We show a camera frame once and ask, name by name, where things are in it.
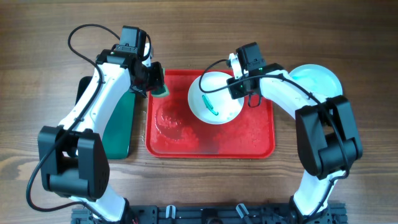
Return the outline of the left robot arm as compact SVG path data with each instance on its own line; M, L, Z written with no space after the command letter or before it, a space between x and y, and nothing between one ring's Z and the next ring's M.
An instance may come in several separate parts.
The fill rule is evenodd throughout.
M127 92L142 97L166 97L164 70L152 62L150 36L138 27L124 26L119 43L89 63L95 72L71 112L56 127L44 126L38 135L40 161L27 184L26 200L36 211L52 212L61 205L41 208L32 201L32 186L40 174L43 188L82 205L99 223L134 223L129 202L109 182L109 163L102 138L120 98Z

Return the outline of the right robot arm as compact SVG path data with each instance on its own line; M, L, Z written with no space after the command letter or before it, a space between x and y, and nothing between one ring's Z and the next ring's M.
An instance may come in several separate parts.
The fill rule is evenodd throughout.
M340 81L320 73L305 83L278 63L267 64L255 42L237 48L227 65L233 71L227 81L232 98L259 95L295 120L304 173L290 199L290 219L309 223L324 216L335 184L348 178L353 163L363 155L353 110Z

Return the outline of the green scrub sponge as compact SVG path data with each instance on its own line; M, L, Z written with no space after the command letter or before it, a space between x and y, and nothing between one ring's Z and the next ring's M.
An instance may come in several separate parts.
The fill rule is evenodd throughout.
M154 98L165 98L166 96L169 96L169 89L167 88L167 85L164 84L156 90L152 90L150 93Z

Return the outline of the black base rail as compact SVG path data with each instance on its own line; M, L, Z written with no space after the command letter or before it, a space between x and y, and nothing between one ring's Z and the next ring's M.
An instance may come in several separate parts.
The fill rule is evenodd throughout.
M235 207L167 207L131 206L131 223L293 223L296 214L287 203L270 203L262 206ZM70 223L104 223L86 208L72 210ZM323 213L308 223L348 223L345 204L333 203Z

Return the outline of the white plate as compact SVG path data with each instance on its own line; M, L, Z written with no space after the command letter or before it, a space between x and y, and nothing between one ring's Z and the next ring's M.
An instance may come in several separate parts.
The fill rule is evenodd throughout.
M201 80L201 87L215 90L227 85L231 75L223 72L207 72ZM188 105L192 113L208 124L225 124L235 119L244 106L244 98L233 100L228 89L214 93L204 93L199 89L199 79L196 78L188 91Z
M305 64L293 69L289 75L301 86L329 97L343 94L337 76L328 68L316 64Z

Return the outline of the dark green water tray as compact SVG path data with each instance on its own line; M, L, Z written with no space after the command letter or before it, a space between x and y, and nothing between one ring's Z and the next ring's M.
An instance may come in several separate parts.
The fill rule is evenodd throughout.
M74 128L98 133L108 159L125 159L129 154L135 94L129 92L125 76L107 76L83 121Z

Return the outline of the red plastic tray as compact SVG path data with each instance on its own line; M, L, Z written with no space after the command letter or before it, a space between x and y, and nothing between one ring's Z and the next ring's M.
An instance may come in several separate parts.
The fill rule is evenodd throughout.
M263 159L275 149L272 102L242 111L226 124L200 121L188 106L188 89L201 70L166 70L169 95L148 97L146 148L155 157Z

